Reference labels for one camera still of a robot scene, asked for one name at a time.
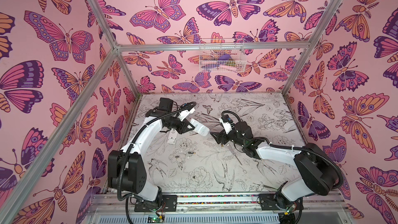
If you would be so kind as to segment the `white remote control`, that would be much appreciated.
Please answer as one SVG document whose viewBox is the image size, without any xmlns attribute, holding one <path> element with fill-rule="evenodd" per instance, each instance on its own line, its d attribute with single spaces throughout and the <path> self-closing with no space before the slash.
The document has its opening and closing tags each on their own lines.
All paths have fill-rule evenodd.
<svg viewBox="0 0 398 224">
<path fill-rule="evenodd" d="M 207 136 L 210 129 L 195 119 L 190 120 L 190 124 L 194 126 L 193 131 L 201 136 Z"/>
<path fill-rule="evenodd" d="M 167 143 L 174 145 L 176 143 L 177 136 L 178 136 L 178 132 L 175 129 L 171 129 L 171 131 L 169 132 L 168 138 L 167 138 Z"/>
</svg>

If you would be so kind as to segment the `screwdriver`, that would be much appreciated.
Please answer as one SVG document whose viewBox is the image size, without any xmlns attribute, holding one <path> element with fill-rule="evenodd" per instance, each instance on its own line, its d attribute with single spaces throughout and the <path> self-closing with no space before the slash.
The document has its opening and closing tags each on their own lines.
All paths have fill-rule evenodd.
<svg viewBox="0 0 398 224">
<path fill-rule="evenodd" d="M 232 155 L 235 157 L 235 159 L 237 160 L 238 164 L 242 167 L 243 164 L 242 164 L 242 162 L 239 160 L 239 157 L 238 157 L 238 155 L 237 155 L 236 149 L 233 148 L 232 146 L 229 146 L 228 149 L 229 149 L 229 151 L 232 153 Z"/>
</svg>

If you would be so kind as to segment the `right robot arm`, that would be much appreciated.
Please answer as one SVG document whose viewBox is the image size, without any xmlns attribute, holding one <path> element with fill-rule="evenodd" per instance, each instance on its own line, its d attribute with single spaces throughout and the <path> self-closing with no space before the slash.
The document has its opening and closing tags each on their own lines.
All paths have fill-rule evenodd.
<svg viewBox="0 0 398 224">
<path fill-rule="evenodd" d="M 316 144 L 285 146 L 271 143 L 265 137 L 254 137 L 246 122 L 223 122 L 223 130 L 211 132 L 217 144 L 231 142 L 240 151 L 257 160 L 273 160 L 295 167 L 299 177 L 283 183 L 270 200 L 277 209 L 298 205 L 304 197 L 327 196 L 344 184 L 341 169 Z"/>
</svg>

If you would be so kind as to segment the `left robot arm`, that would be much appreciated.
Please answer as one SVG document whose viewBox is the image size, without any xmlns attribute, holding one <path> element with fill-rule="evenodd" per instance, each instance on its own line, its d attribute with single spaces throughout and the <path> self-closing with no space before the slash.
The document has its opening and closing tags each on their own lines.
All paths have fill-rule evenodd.
<svg viewBox="0 0 398 224">
<path fill-rule="evenodd" d="M 183 104 L 173 110 L 174 101 L 160 98 L 159 105 L 149 110 L 137 133 L 120 150 L 108 156 L 108 186 L 117 191 L 119 201 L 135 198 L 141 202 L 161 204 L 161 188 L 147 179 L 144 156 L 163 128 L 184 134 L 195 129 L 186 117 L 194 112 L 196 102 Z"/>
</svg>

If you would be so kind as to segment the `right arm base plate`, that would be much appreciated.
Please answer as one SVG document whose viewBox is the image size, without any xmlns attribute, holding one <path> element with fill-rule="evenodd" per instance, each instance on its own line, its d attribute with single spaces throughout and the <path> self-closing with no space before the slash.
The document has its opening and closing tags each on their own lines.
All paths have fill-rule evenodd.
<svg viewBox="0 0 398 224">
<path fill-rule="evenodd" d="M 291 213 L 304 209 L 299 200 L 290 201 L 282 194 L 259 194 L 257 203 L 261 205 L 263 211 L 273 210 Z"/>
</svg>

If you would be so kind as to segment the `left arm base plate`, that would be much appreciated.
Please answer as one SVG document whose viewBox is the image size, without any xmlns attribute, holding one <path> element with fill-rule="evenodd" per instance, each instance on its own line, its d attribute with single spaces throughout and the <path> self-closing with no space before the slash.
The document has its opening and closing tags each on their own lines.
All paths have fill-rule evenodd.
<svg viewBox="0 0 398 224">
<path fill-rule="evenodd" d="M 135 212 L 175 212 L 177 209 L 177 195 L 163 195 L 155 201 L 139 201 L 135 203 Z"/>
</svg>

